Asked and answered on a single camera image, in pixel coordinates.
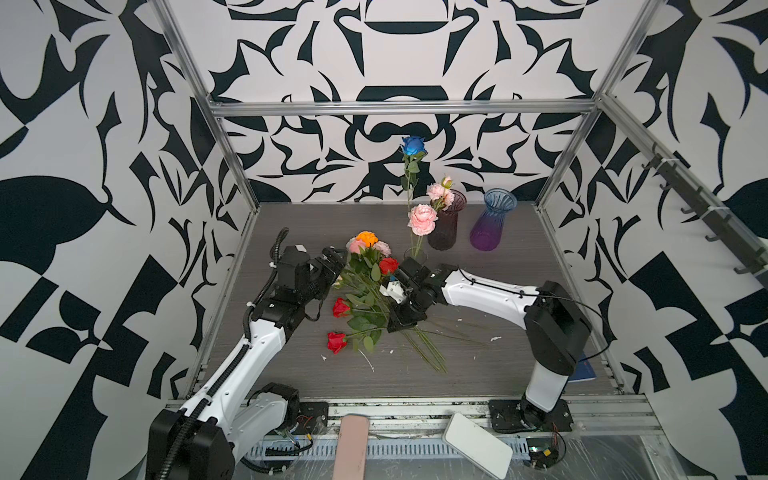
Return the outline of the clear glass vase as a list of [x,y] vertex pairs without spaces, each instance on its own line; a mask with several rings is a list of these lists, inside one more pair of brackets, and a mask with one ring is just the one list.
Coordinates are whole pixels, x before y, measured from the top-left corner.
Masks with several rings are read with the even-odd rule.
[[409,247],[403,255],[403,264],[419,264],[425,266],[428,255],[422,247]]

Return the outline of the pink rose flower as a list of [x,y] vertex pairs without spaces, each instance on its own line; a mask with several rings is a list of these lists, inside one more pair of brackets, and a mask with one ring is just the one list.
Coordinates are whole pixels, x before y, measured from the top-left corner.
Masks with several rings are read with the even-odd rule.
[[357,238],[352,238],[346,245],[347,251],[351,254],[360,254],[366,248],[366,242]]

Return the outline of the large pink peony flower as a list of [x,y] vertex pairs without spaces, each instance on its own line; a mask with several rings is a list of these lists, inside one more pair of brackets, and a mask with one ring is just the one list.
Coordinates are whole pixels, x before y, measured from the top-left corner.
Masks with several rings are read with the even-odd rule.
[[422,247],[424,238],[434,231],[437,217],[437,212],[429,204],[416,205],[408,212],[411,247]]

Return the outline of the blue rose flower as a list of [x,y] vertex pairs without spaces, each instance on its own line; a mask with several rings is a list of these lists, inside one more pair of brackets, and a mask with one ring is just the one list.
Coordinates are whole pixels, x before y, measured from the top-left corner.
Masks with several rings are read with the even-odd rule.
[[406,195],[408,212],[413,205],[414,191],[418,183],[420,162],[426,156],[424,139],[422,137],[408,136],[402,139],[401,151],[403,153],[404,175],[401,179],[403,191]]

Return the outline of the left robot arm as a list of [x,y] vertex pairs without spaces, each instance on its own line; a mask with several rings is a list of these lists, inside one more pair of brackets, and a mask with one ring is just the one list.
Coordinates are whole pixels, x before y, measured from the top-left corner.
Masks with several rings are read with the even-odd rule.
[[291,429],[298,392],[268,384],[249,393],[301,323],[308,304],[322,304],[347,261],[345,249],[326,247],[311,257],[301,245],[270,249],[270,275],[247,303],[243,336],[206,383],[177,410],[162,410],[149,429],[148,479],[230,479],[237,464],[267,434]]

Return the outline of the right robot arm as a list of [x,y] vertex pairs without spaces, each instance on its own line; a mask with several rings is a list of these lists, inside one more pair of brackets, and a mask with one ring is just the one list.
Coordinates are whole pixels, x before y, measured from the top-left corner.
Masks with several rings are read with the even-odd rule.
[[434,305],[465,307],[510,322],[526,333],[535,364],[521,410],[552,412],[576,366],[583,360],[592,324],[583,304],[557,282],[541,287],[507,284],[474,276],[458,266],[431,270],[409,258],[386,283],[390,332],[413,329]]

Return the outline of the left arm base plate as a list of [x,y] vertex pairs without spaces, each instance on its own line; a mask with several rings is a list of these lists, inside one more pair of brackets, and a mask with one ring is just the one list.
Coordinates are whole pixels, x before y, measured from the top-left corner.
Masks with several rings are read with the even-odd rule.
[[320,433],[327,427],[329,409],[324,401],[290,403],[283,428],[298,436]]

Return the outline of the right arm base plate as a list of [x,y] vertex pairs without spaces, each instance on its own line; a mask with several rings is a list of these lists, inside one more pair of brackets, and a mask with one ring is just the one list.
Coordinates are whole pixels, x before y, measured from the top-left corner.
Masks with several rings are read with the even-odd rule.
[[570,432],[573,416],[566,401],[560,399],[545,412],[527,399],[492,399],[488,402],[491,428],[496,433]]

